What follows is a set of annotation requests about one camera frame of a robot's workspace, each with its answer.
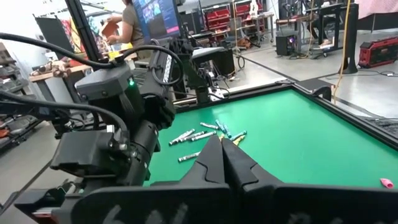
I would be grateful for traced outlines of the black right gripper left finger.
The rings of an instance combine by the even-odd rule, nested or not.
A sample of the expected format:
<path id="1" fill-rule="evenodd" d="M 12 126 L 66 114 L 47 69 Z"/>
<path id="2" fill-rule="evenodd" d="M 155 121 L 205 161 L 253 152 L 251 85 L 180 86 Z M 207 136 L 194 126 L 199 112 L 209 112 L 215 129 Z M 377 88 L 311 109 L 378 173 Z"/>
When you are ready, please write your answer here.
<path id="1" fill-rule="evenodd" d="M 229 224 L 223 165 L 221 141 L 213 136 L 178 182 L 95 190 L 73 206 L 72 224 Z"/>

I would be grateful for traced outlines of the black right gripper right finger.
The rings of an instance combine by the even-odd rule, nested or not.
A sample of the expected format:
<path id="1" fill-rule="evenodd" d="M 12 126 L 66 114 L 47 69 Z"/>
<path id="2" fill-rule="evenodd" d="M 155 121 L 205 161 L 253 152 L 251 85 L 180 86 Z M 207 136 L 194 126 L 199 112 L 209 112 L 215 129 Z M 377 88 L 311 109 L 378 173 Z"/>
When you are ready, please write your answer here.
<path id="1" fill-rule="evenodd" d="M 398 224 L 398 190 L 288 184 L 222 139 L 245 224 Z"/>

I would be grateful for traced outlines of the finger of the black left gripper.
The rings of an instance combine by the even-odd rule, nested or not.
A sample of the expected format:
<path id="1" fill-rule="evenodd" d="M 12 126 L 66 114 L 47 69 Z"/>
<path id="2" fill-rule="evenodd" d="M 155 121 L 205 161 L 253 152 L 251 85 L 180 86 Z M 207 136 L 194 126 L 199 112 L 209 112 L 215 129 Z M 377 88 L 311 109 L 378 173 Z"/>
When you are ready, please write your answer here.
<path id="1" fill-rule="evenodd" d="M 14 206 L 37 224 L 59 224 L 53 212 L 62 206 L 68 194 L 78 191 L 76 185 L 28 189 L 16 199 Z"/>

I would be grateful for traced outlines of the wooden background workbench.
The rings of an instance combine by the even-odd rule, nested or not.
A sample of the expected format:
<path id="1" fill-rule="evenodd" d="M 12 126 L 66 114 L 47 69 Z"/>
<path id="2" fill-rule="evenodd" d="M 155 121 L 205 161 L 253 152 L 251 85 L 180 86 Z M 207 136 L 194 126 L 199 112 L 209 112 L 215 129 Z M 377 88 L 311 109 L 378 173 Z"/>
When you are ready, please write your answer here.
<path id="1" fill-rule="evenodd" d="M 90 66 L 87 65 L 80 65 L 77 67 L 72 67 L 70 68 L 70 74 L 75 73 L 75 72 L 84 72 L 85 70 L 91 70 L 92 68 Z M 29 77 L 29 81 L 30 82 L 38 82 L 41 80 L 46 80 L 48 78 L 53 78 L 53 73 L 49 72 L 49 73 L 45 73 L 42 75 L 37 75 L 37 76 L 30 76 Z"/>

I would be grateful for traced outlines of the person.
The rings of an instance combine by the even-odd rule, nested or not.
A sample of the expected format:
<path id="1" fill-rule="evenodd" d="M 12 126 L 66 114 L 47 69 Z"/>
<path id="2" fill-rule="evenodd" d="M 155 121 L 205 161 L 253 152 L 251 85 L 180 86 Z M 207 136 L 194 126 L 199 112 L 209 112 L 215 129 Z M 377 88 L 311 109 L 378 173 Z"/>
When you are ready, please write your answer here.
<path id="1" fill-rule="evenodd" d="M 111 24 L 122 23 L 122 34 L 111 35 L 106 38 L 109 45 L 121 43 L 121 44 L 132 44 L 132 46 L 138 47 L 144 44 L 144 35 L 142 33 L 141 25 L 139 23 L 134 5 L 132 0 L 122 0 L 125 8 L 121 15 L 111 16 L 107 21 Z"/>

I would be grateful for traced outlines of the large monitor screen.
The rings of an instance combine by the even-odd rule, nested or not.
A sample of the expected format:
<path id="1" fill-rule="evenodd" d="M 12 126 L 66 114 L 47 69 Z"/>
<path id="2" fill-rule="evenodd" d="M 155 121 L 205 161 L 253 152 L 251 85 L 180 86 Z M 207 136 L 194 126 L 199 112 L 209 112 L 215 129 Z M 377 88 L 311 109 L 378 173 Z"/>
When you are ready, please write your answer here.
<path id="1" fill-rule="evenodd" d="M 142 29 L 144 43 L 151 39 L 177 38 L 183 35 L 176 0 L 132 0 Z"/>

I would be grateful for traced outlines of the black computer tower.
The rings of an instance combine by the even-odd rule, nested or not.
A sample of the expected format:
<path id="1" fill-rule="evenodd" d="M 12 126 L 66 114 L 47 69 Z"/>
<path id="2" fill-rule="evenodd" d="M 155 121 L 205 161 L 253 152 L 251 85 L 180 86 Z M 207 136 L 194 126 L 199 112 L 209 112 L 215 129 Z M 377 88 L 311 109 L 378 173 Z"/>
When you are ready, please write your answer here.
<path id="1" fill-rule="evenodd" d="M 297 55 L 297 36 L 296 35 L 281 35 L 275 38 L 276 53 L 278 56 L 293 56 Z"/>

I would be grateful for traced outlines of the red toolbox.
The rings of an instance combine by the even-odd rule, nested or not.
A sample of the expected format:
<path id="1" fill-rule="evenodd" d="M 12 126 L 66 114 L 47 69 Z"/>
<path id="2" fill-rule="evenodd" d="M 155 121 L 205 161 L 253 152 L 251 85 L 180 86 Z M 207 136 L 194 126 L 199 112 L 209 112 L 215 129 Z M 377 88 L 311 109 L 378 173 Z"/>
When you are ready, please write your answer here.
<path id="1" fill-rule="evenodd" d="M 388 37 L 363 42 L 359 51 L 358 65 L 361 68 L 373 68 L 394 63 L 398 59 L 398 37 Z"/>

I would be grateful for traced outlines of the black pillar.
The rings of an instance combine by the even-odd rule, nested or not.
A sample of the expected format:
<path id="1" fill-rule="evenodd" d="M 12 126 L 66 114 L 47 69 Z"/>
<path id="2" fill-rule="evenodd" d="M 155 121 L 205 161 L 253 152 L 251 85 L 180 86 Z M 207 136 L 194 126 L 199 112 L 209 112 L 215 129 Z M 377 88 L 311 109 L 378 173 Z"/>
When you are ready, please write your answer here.
<path id="1" fill-rule="evenodd" d="M 343 56 L 344 61 L 340 67 L 342 74 L 352 74 L 358 71 L 355 61 L 358 14 L 358 4 L 350 3 L 349 10 L 346 12 L 348 18 L 345 19 L 347 28 L 345 28 L 344 33 L 346 41 L 343 42 L 343 53 L 345 54 Z"/>

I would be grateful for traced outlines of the red shelf bins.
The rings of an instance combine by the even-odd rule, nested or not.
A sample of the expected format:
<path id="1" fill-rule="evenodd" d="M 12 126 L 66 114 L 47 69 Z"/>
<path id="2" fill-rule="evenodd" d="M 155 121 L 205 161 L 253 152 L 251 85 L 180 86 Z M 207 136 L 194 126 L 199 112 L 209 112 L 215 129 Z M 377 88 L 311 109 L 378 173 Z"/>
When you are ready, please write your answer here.
<path id="1" fill-rule="evenodd" d="M 205 21 L 205 30 L 222 32 L 228 29 L 231 19 L 231 10 L 228 3 L 204 7 L 202 9 Z"/>
<path id="2" fill-rule="evenodd" d="M 241 17 L 243 20 L 258 16 L 258 3 L 257 0 L 240 0 L 232 3 L 231 15 L 235 18 Z"/>

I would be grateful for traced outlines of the pink cloth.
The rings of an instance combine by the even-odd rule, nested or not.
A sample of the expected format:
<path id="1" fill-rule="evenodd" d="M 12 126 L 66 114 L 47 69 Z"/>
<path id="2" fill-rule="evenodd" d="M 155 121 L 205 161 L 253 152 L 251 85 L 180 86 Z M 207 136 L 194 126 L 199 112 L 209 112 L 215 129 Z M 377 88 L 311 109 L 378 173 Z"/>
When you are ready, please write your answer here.
<path id="1" fill-rule="evenodd" d="M 359 5 L 359 19 L 371 14 L 398 12 L 398 0 L 354 0 Z"/>

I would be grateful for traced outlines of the black table frame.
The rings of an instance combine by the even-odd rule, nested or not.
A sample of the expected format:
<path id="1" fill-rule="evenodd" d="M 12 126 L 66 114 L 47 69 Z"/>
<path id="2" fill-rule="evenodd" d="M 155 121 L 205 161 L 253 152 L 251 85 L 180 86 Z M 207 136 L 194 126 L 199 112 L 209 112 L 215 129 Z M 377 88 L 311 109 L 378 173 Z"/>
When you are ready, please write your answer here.
<path id="1" fill-rule="evenodd" d="M 304 87 L 288 79 L 260 86 L 239 86 L 236 88 L 232 88 L 225 93 L 225 95 L 227 96 L 226 98 L 211 103 L 199 103 L 196 98 L 190 97 L 184 100 L 175 100 L 173 101 L 173 104 L 177 108 L 177 113 L 183 113 L 187 111 L 199 110 L 201 108 L 231 103 L 238 100 L 245 100 L 248 98 L 254 98 L 257 96 L 274 94 L 280 91 L 288 90 L 297 92 L 298 94 L 304 96 L 306 99 L 310 100 L 313 104 L 321 106 L 335 116 L 346 121 L 350 125 L 358 128 L 362 132 L 370 135 L 372 138 L 377 139 L 381 143 L 391 147 L 393 150 L 398 152 L 398 137 L 395 137 L 385 130 L 367 122 L 360 116 L 357 116 L 334 105 L 331 101 L 328 101 L 319 96 L 312 96 L 311 93 L 314 90 L 307 90 Z"/>

